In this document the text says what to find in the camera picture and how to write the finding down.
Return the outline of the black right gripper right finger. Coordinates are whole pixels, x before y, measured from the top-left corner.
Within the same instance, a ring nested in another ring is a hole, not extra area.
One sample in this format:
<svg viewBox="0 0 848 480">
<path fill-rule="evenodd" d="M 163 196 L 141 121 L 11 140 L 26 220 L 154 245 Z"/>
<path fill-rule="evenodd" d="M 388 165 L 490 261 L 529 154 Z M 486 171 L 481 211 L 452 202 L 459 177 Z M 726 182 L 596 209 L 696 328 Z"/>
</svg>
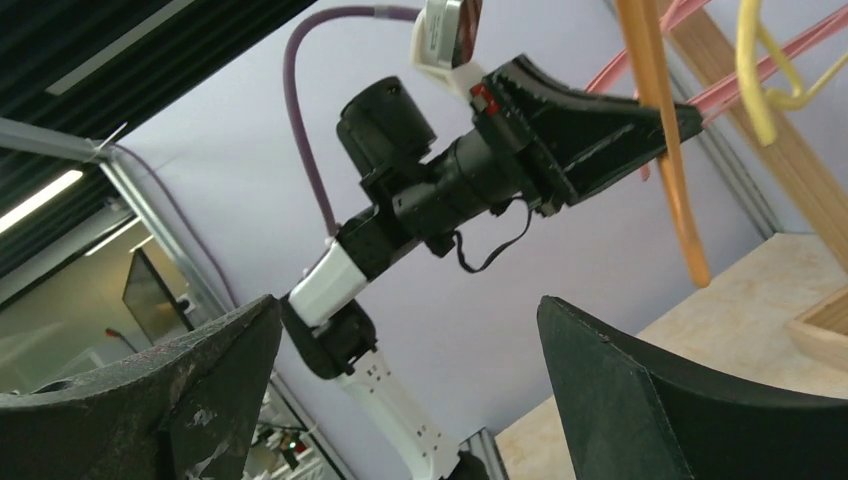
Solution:
<svg viewBox="0 0 848 480">
<path fill-rule="evenodd" d="M 545 296 L 537 325 L 579 479 L 843 479 L 847 403 L 719 372 Z"/>
</svg>

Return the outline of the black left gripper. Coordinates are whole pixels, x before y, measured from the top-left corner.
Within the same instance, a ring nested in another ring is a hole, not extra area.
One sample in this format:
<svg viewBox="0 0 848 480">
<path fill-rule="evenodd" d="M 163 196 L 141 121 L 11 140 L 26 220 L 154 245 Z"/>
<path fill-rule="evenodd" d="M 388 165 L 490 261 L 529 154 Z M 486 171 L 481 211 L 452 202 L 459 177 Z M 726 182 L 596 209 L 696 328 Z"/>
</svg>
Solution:
<svg viewBox="0 0 848 480">
<path fill-rule="evenodd" d="M 342 110 L 337 135 L 371 202 L 335 239 L 353 259 L 400 259 L 419 245 L 438 257 L 461 225 L 521 201 L 551 216 L 665 152 L 659 111 L 571 88 L 524 55 L 470 89 L 474 127 L 430 161 L 431 126 L 396 77 Z"/>
</svg>

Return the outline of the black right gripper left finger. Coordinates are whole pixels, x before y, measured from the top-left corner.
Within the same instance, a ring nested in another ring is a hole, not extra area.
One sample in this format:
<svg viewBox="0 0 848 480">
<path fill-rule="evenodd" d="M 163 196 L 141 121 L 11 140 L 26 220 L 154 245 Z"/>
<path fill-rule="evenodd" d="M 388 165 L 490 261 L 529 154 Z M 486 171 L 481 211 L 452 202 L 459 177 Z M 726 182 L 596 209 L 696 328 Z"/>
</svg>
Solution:
<svg viewBox="0 0 848 480">
<path fill-rule="evenodd" d="M 239 479 L 281 340 L 263 296 L 108 366 L 1 398 L 5 479 Z"/>
</svg>

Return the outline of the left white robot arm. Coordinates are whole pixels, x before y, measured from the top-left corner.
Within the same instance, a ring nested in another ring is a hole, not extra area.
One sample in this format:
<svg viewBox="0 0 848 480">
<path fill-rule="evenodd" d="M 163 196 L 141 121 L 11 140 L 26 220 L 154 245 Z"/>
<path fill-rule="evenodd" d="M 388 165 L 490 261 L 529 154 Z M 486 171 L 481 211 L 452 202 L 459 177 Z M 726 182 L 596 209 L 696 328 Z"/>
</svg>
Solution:
<svg viewBox="0 0 848 480">
<path fill-rule="evenodd" d="M 418 246 L 461 253 L 461 226 L 521 202 L 549 217 L 601 193 L 666 151 L 660 111 L 571 88 L 518 55 L 470 89 L 473 128 L 438 155 L 435 134 L 389 76 L 342 109 L 337 135 L 369 206 L 330 238 L 282 299 L 302 360 L 335 382 L 392 443 L 415 479 L 484 479 L 482 460 L 449 439 L 394 377 L 357 295 Z"/>
</svg>

